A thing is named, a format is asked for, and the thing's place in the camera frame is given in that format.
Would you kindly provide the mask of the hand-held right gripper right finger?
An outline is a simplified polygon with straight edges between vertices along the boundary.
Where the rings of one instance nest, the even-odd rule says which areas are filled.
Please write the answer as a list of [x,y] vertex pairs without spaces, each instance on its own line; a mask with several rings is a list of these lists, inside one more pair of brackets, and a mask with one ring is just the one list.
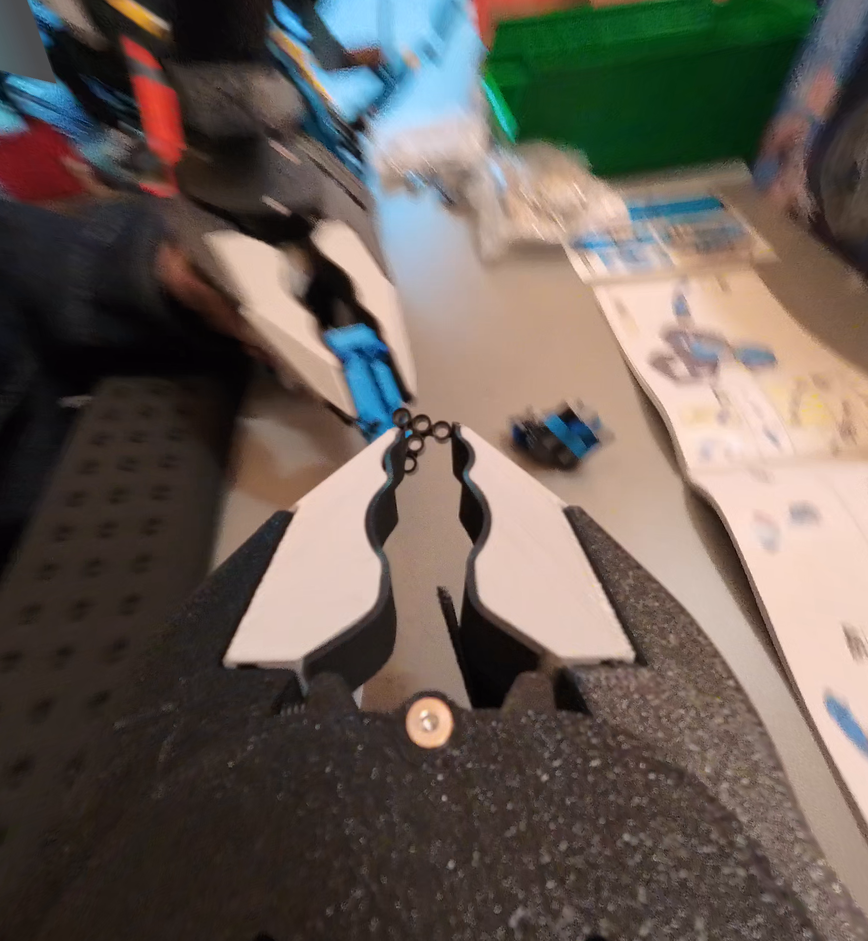
[[498,708],[524,673],[635,665],[636,648],[569,518],[569,506],[467,426],[455,426],[459,520],[472,546],[452,634],[474,708]]

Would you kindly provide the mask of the blue sticker sheet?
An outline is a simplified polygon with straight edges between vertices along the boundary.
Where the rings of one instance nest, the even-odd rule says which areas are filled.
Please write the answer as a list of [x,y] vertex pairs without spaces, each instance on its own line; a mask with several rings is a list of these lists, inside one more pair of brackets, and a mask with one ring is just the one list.
[[689,276],[775,262],[773,247],[722,198],[690,194],[627,204],[620,226],[589,231],[566,245],[584,284]]

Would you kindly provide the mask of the blue tracked toy vehicle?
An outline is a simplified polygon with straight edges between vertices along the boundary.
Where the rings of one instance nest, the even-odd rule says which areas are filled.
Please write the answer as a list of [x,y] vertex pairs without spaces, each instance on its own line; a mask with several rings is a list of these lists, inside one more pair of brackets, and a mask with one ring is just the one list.
[[[304,101],[303,131],[313,141],[313,158],[341,181],[365,184],[362,140],[368,124],[416,67],[416,57],[381,44],[347,48],[313,1],[272,2],[268,30],[271,57]],[[381,91],[353,117],[346,117],[323,74],[357,69],[370,71],[381,82]]]

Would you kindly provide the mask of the blue beam brick assembly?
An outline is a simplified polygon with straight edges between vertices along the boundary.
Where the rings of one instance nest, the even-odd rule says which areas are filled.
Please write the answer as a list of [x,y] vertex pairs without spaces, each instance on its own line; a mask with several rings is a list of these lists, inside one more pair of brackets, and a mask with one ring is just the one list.
[[370,443],[395,427],[395,413],[406,406],[386,344],[366,323],[334,327],[324,342],[339,360],[355,407],[355,424]]

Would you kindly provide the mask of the robot kit box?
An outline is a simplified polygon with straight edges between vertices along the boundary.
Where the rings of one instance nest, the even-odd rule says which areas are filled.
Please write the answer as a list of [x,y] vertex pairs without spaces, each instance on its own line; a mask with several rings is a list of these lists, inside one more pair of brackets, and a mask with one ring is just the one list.
[[868,1],[818,3],[753,176],[868,282]]

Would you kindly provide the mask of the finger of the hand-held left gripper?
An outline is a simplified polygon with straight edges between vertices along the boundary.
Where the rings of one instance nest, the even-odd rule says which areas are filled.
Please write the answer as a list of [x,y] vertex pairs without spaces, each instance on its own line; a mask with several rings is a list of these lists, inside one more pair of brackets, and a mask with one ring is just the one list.
[[236,231],[210,231],[203,239],[245,320],[281,369],[345,419],[355,420],[343,366],[325,343],[321,325],[292,290],[286,254]]
[[406,399],[416,397],[416,365],[401,301],[389,277],[354,229],[337,220],[316,225],[311,241],[348,277],[355,298],[374,319]]

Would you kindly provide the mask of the green plastic bin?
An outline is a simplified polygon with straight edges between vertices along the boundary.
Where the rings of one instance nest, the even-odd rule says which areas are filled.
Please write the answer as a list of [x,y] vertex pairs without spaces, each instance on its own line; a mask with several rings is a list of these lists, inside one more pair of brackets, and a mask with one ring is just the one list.
[[517,142],[621,177],[757,157],[818,9],[805,1],[589,3],[499,22],[483,78]]

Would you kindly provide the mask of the clear bag of parts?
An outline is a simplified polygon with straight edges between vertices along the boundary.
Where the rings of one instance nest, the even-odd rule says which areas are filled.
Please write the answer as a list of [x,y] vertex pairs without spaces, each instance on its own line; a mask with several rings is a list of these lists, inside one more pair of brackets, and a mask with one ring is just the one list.
[[370,155],[384,192],[415,195],[430,189],[446,204],[456,205],[465,200],[490,145],[487,127],[461,116],[377,136]]
[[489,263],[520,245],[562,247],[630,223],[625,199],[581,151],[546,142],[492,149],[470,179],[467,200],[480,257]]

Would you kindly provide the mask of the small black blue gear assembly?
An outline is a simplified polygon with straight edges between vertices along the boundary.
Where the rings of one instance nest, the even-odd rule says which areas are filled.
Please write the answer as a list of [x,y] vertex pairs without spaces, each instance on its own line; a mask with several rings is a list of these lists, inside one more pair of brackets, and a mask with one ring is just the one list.
[[510,434],[512,443],[535,463],[561,471],[576,470],[610,438],[599,414],[581,402],[514,416]]

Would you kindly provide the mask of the person's left hand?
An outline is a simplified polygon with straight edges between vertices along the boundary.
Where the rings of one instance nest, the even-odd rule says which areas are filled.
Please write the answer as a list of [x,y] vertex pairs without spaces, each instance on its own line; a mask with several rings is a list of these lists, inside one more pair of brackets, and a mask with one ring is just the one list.
[[201,317],[217,333],[237,341],[253,359],[270,360],[239,305],[216,288],[179,247],[160,245],[155,272],[161,288],[174,301]]

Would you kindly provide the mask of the instruction booklet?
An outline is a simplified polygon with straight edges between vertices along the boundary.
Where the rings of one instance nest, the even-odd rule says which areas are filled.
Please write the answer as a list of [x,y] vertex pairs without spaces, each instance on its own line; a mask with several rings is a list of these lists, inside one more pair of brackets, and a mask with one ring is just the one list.
[[753,270],[593,292],[868,830],[868,375]]

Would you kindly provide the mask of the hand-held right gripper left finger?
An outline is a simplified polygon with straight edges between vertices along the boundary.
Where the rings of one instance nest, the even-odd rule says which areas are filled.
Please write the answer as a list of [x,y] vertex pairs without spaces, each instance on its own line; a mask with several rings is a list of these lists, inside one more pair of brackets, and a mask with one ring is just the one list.
[[307,691],[322,674],[360,693],[396,636],[385,545],[399,523],[404,435],[386,432],[301,498],[223,655],[276,669]]

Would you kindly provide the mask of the grey desk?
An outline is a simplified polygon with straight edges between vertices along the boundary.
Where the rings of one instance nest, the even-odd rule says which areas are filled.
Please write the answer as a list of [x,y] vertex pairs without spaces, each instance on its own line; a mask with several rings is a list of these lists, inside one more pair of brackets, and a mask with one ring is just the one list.
[[[780,215],[742,171],[682,171],[647,190],[716,189],[773,247],[769,290],[810,333],[868,373],[868,285]],[[868,918],[868,840],[797,704],[734,547],[716,513],[683,483],[672,443],[628,372],[590,289],[559,250],[511,252],[482,265],[466,222],[430,195],[379,195],[381,238],[401,292],[418,371],[416,409],[469,425],[505,449],[508,420],[579,400],[613,439],[572,475],[535,471],[581,506],[698,620],[765,723],[830,868]],[[356,453],[360,438],[312,401],[257,377],[232,449],[217,536],[224,561]],[[397,491],[386,544],[396,645],[361,706],[386,712],[411,694],[447,693],[469,707],[436,595],[462,594],[470,542],[458,520],[450,450],[431,448]]]

